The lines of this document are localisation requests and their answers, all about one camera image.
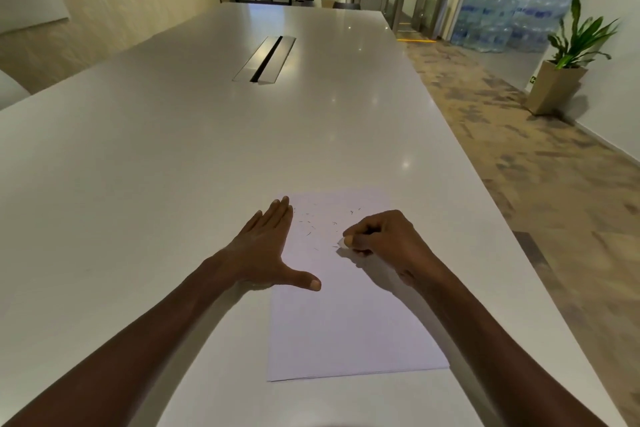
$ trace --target sheet of paper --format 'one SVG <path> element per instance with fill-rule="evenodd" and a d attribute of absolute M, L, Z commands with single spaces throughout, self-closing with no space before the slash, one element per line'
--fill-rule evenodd
<path fill-rule="evenodd" d="M 431 335 L 392 293 L 406 287 L 396 273 L 377 257 L 338 248 L 346 228 L 390 208 L 388 197 L 374 189 L 290 197 L 294 218 L 282 258 L 323 286 L 318 293 L 274 288 L 268 381 L 447 368 Z"/>

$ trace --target hand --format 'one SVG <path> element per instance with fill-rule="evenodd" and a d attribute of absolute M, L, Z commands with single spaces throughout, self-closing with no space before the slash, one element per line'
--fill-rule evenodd
<path fill-rule="evenodd" d="M 230 283 L 248 281 L 259 286 L 283 284 L 319 291 L 321 282 L 309 272 L 287 267 L 282 261 L 293 219 L 289 198 L 276 199 L 266 213 L 258 211 L 232 242 L 207 261 Z"/>
<path fill-rule="evenodd" d="M 345 245 L 360 255 L 375 253 L 409 286 L 415 285 L 425 267 L 442 265 L 411 221 L 397 210 L 367 216 L 342 235 Z"/>

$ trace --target table surface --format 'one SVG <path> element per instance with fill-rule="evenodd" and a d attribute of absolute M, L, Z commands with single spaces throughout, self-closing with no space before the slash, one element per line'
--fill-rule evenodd
<path fill-rule="evenodd" d="M 297 37 L 276 83 L 232 82 L 268 35 Z M 378 12 L 222 4 L 2 110 L 0 169 L 0 423 L 274 197 L 373 185 L 533 358 L 624 426 Z M 134 423 L 480 425 L 450 370 L 267 383 L 270 292 L 239 296 Z"/>

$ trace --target forearm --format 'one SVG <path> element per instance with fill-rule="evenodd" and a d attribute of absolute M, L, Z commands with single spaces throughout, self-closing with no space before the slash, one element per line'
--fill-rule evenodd
<path fill-rule="evenodd" d="M 158 369 L 228 285 L 222 277 L 202 280 L 198 269 L 5 427 L 126 425 Z"/>
<path fill-rule="evenodd" d="M 435 257 L 429 260 L 428 266 L 417 268 L 416 289 L 508 425 L 605 427 L 504 331 L 449 269 Z"/>

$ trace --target patterned carpet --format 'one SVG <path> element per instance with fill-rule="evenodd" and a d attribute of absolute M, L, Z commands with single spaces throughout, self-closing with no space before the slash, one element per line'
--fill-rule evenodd
<path fill-rule="evenodd" d="M 402 44 L 620 412 L 640 427 L 640 167 L 532 116 L 523 93 L 454 46 Z"/>

